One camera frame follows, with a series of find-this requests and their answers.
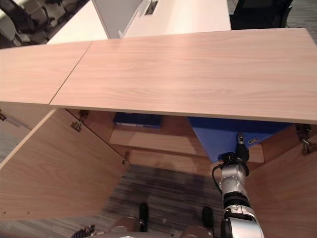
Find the wooden shelf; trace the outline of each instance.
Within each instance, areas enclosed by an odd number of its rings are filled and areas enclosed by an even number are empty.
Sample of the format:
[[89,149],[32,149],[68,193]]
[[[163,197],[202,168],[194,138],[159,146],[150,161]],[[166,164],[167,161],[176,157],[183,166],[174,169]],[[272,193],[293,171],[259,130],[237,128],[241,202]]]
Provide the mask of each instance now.
[[[164,153],[208,157],[186,117],[162,118],[161,129],[116,125],[109,143]],[[250,148],[250,161],[264,163],[261,144]]]

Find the cabinet door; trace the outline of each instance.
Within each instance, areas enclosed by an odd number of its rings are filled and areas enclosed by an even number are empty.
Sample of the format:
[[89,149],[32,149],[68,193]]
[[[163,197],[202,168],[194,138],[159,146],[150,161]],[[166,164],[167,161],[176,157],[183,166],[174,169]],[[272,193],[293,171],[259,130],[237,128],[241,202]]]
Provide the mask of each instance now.
[[0,164],[1,220],[98,214],[128,168],[76,119],[53,109]]
[[317,152],[303,156],[301,150],[295,146],[246,179],[265,238],[317,237]]

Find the door hinge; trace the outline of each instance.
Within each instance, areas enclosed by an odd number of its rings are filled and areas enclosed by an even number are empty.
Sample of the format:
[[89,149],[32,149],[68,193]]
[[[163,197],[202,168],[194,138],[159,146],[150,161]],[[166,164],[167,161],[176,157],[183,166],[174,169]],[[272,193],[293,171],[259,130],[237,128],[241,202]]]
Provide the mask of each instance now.
[[129,162],[129,160],[128,160],[129,159],[129,155],[130,155],[129,151],[126,151],[125,154],[124,154],[124,160],[122,160],[122,162],[121,162],[123,165],[125,165],[125,163],[127,161]]
[[312,131],[312,127],[309,124],[296,124],[296,131],[299,140],[303,144],[302,154],[304,156],[317,151],[316,143],[312,143],[309,141],[310,132]]
[[70,126],[71,126],[74,130],[80,132],[80,131],[81,131],[81,125],[84,124],[84,121],[85,121],[85,119],[87,118],[88,114],[89,114],[89,111],[88,111],[88,110],[80,110],[79,113],[78,113],[78,115],[79,115],[79,120],[76,121],[76,122],[73,122]]
[[7,117],[1,113],[1,110],[0,110],[0,120],[4,121]]

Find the desk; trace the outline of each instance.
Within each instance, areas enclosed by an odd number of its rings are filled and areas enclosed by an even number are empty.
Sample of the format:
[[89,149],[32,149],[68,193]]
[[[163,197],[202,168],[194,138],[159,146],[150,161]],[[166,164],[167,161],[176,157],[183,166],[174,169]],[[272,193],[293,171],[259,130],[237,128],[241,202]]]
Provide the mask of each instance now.
[[153,15],[136,14],[124,37],[227,30],[226,0],[159,0]]
[[87,2],[47,44],[106,40],[106,32],[92,1]]

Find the wood grain surface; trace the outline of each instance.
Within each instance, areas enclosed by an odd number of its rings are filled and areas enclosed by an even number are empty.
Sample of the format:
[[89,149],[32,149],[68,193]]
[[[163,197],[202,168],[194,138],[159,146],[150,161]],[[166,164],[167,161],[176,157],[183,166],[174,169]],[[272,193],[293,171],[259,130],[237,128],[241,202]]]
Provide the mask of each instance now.
[[295,125],[282,130],[262,141],[265,162],[270,162],[300,144]]
[[[212,163],[208,157],[170,154],[163,151],[149,151],[132,149],[129,161],[131,164],[185,172],[195,175],[211,176],[214,166],[222,162]],[[260,167],[262,164],[248,162],[250,172]],[[215,177],[221,178],[221,170],[215,171]]]
[[6,116],[20,121],[29,129],[33,129],[50,112],[51,108],[47,105],[0,102],[0,110]]
[[129,167],[66,110],[52,110],[0,164],[0,220],[96,215]]
[[[160,129],[116,125],[109,142],[132,148],[208,157],[186,117],[163,116]],[[250,162],[264,163],[261,144],[249,150]]]
[[48,104],[90,44],[0,50],[0,101]]
[[[79,119],[79,110],[69,109],[69,111]],[[89,111],[87,118],[84,121],[85,126],[97,134],[105,142],[109,142],[112,131],[114,129],[115,112],[104,111]]]
[[51,105],[317,123],[316,77],[303,28],[95,41]]
[[[317,142],[317,135],[312,141]],[[297,145],[246,180],[266,238],[317,236],[317,153],[303,156],[301,150]]]

